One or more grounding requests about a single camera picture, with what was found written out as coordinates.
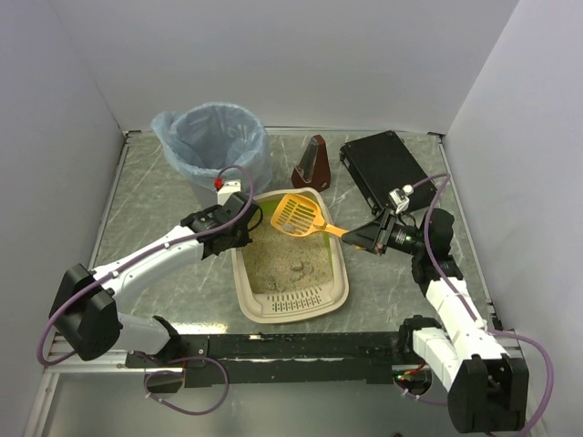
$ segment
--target white wall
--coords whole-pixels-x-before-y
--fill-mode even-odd
[[[546,422],[561,437],[583,435],[582,23],[578,0],[521,1],[446,137],[496,309],[554,359]]]
[[[87,262],[122,136],[46,0],[0,2],[0,408],[24,429],[36,341],[61,277]]]
[[[207,101],[268,126],[446,132],[517,0],[51,0],[123,129]]]

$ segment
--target trash bag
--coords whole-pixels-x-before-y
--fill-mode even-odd
[[[151,128],[164,147],[164,156],[195,192],[196,186],[214,191],[214,180],[226,166],[238,164],[253,178],[255,194],[271,182],[270,142],[265,127],[250,111],[230,103],[206,103],[180,116],[162,112]],[[249,194],[249,182],[237,169],[224,179],[240,179]]]

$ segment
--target gray marble tabletop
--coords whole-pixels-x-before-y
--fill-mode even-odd
[[[292,188],[292,168],[315,133],[270,136],[273,181],[269,190]],[[338,153],[344,142],[364,134],[323,132],[322,136],[332,171],[331,187],[322,196],[335,224],[356,228],[372,219],[371,211]],[[427,174],[445,170],[438,137],[400,136]],[[153,134],[131,134],[127,147],[96,265],[122,258],[158,239],[190,212],[199,210],[189,183],[166,162]],[[441,207],[455,216],[452,251],[478,310],[486,317],[483,283],[451,188],[444,193]],[[415,215],[420,221],[423,211]],[[409,256],[388,250],[376,257],[346,245],[343,254],[350,283],[348,300],[337,311],[315,319],[288,324],[259,324],[247,319],[237,301],[230,253],[173,272],[143,291],[130,308],[121,310],[139,316],[157,314],[185,334],[394,331],[414,314],[436,316],[413,281]]]

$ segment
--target orange litter scoop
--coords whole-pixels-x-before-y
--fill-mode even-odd
[[[293,237],[307,237],[314,232],[328,232],[341,237],[345,229],[326,223],[320,206],[313,200],[297,194],[286,194],[271,216],[271,225]]]

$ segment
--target black box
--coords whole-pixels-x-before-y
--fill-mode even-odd
[[[389,204],[389,192],[427,178],[421,166],[392,130],[355,139],[340,148],[340,160],[363,193],[374,215]],[[409,197],[408,212],[426,208],[436,192],[427,182]]]

